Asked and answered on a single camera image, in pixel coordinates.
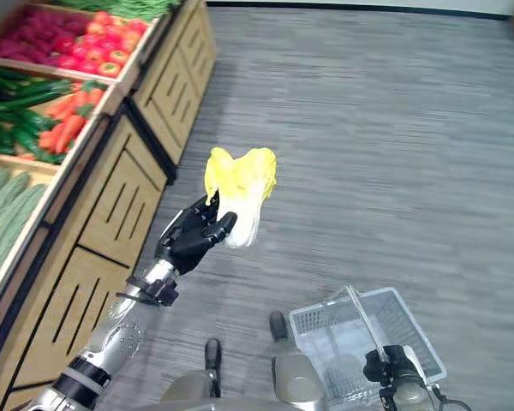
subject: wooden produce display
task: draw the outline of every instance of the wooden produce display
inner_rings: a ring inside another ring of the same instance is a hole
[[[0,409],[70,362],[139,257],[167,179],[129,116],[117,119],[1,350]]]
[[[0,270],[0,411],[50,384],[123,288],[171,180],[159,151],[178,164],[216,53],[205,2],[186,0],[152,22],[116,78],[0,58],[108,84],[61,165],[0,155],[49,184]]]
[[[217,58],[203,0],[187,0],[133,92],[134,104],[175,164]]]

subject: black cable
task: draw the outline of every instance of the black cable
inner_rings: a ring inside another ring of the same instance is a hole
[[[462,409],[465,409],[466,411],[472,411],[472,408],[467,404],[466,402],[460,401],[460,400],[450,400],[445,395],[443,395],[439,390],[439,385],[435,384],[432,387],[432,392],[438,398],[439,401],[439,411],[443,411],[444,405],[446,404],[452,404],[452,405],[458,405]]]
[[[472,411],[472,408],[469,407],[469,405],[466,402],[459,400],[450,400],[448,398],[439,403],[439,411],[442,411],[444,409],[444,405],[446,404],[458,405],[459,407],[466,409],[466,411]]]

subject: drawer handle slot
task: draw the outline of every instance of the drawer handle slot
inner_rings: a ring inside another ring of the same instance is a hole
[[[202,63],[200,65],[200,68],[198,68],[198,75],[202,75],[204,73],[204,68],[206,67],[206,63],[207,63],[207,57],[204,57],[202,59]]]
[[[134,236],[135,228],[137,227],[137,224],[139,223],[139,219],[141,214],[143,213],[143,210],[145,210],[145,203],[140,205],[139,214],[137,214],[137,218],[135,219],[135,224],[131,229],[131,233],[129,233],[129,239],[131,240]]]
[[[198,59],[200,58],[200,55],[202,54],[202,51],[204,50],[204,46],[206,45],[206,42],[202,40],[200,42],[200,45],[198,46],[198,50],[196,50],[196,54],[194,54],[194,58],[192,59],[192,67],[196,65],[198,62]]]
[[[200,28],[199,27],[193,33],[192,37],[190,38],[190,41],[188,42],[188,48],[189,49],[194,45],[194,42],[196,41],[196,38],[198,37],[198,34],[200,34]]]
[[[139,188],[140,187],[137,186],[137,188],[134,191],[134,195],[131,196],[131,200],[129,201],[128,209],[126,210],[126,212],[123,215],[122,222],[120,223],[120,227],[118,227],[118,231],[117,231],[116,236],[114,237],[114,241],[118,241],[118,237],[120,236],[120,233],[122,232],[123,225],[126,223],[126,220],[128,219],[129,212],[131,211],[131,207],[134,204],[135,197],[137,197],[137,193],[139,193]]]
[[[181,124],[183,124],[185,121],[185,118],[187,116],[188,107],[190,107],[190,100],[187,101],[187,103],[185,104],[185,110],[182,111],[181,121],[180,121]]]
[[[171,95],[171,92],[173,92],[173,87],[175,87],[175,84],[177,83],[177,79],[179,78],[179,73],[175,73],[173,76],[173,79],[171,80],[170,88],[168,88],[168,92],[166,94],[167,97]]]
[[[101,303],[99,312],[97,313],[97,316],[95,317],[95,322],[93,323],[92,331],[95,330],[95,327],[97,327],[99,319],[101,318],[101,313],[103,312],[103,308],[105,308],[105,303],[109,299],[109,293],[110,293],[110,291],[107,291],[105,294],[105,298],[103,299],[103,302]]]
[[[59,337],[59,333],[61,332],[61,329],[63,328],[63,324],[65,322],[65,319],[67,319],[67,315],[69,315],[70,307],[72,306],[72,303],[75,300],[76,293],[78,293],[79,288],[80,288],[80,285],[76,285],[75,290],[72,292],[69,303],[65,307],[65,311],[63,313],[63,316],[61,317],[61,321],[59,321],[59,326],[57,327],[57,329],[55,331],[55,335],[53,336],[51,343],[54,343],[55,341],[57,341],[57,338]]]
[[[171,112],[171,116],[175,116],[175,113],[177,113],[177,109],[179,108],[179,104],[181,103],[181,98],[184,95],[186,89],[187,89],[187,83],[184,83],[181,87],[181,92],[179,92],[179,97],[177,97],[177,101],[175,102],[175,105],[173,106],[173,111]]]
[[[89,295],[89,298],[87,299],[86,306],[84,307],[84,311],[82,312],[82,315],[80,316],[80,319],[78,320],[78,326],[76,327],[76,331],[74,335],[72,336],[72,339],[70,340],[69,349],[67,349],[67,355],[70,354],[70,350],[72,349],[72,346],[75,345],[76,337],[78,336],[78,332],[80,331],[80,327],[82,326],[82,322],[84,321],[84,318],[86,317],[87,309],[89,308],[89,305],[92,303],[93,295],[95,294],[95,290],[97,289],[97,286],[99,285],[99,281],[101,281],[101,278],[97,278],[95,281],[95,284],[93,285],[92,293]]]
[[[114,213],[114,211],[116,210],[117,208],[117,205],[118,205],[118,201],[120,201],[120,197],[122,197],[122,193],[123,193],[123,190],[126,188],[126,183],[123,183],[122,184],[122,188],[120,188],[120,191],[118,191],[118,196],[117,196],[117,199],[114,200],[114,204],[112,205],[112,208],[111,208],[111,211],[109,212],[109,217],[106,218],[106,223],[110,222],[111,218],[112,218],[112,214]]]

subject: carrot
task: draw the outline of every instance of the carrot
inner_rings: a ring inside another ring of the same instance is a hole
[[[105,94],[105,92],[100,88],[93,88],[92,91],[89,92],[89,99],[87,102],[89,104],[97,105],[99,100],[103,97],[103,94]]]
[[[63,131],[58,135],[55,143],[55,152],[65,152],[69,142],[74,140],[78,133],[86,124],[87,119],[78,114],[74,114],[65,121]]]
[[[50,144],[50,147],[48,148],[49,152],[55,152],[56,143],[59,140],[59,136],[61,135],[61,133],[63,132],[64,129],[65,129],[65,123],[60,122],[51,130],[51,137],[50,137],[51,144]]]
[[[51,131],[44,131],[40,133],[38,140],[38,146],[40,148],[49,149],[53,147],[53,133]]]
[[[87,100],[89,98],[89,93],[84,90],[78,90],[75,93],[75,107],[81,107],[84,104],[87,104]]]
[[[57,113],[55,118],[57,120],[61,120],[62,122],[64,122],[67,120],[67,118],[72,116],[75,113],[75,111],[76,111],[76,106],[75,106],[74,100],[73,100],[72,104],[69,104],[63,110],[61,110],[59,113]]]
[[[56,117],[57,114],[59,114],[61,111],[63,111],[67,106],[71,105],[72,102],[75,99],[74,94],[70,94],[69,96],[66,96],[65,98],[60,99],[57,101],[54,105],[50,106],[46,111],[45,114],[49,117]]]

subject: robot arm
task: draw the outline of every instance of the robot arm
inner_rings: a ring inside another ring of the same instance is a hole
[[[176,215],[160,236],[154,263],[142,276],[128,278],[87,346],[24,411],[93,409],[124,362],[138,351],[152,319],[178,297],[178,276],[192,271],[232,231],[236,214],[228,212],[217,221],[218,202],[216,194],[207,205],[204,196]]]

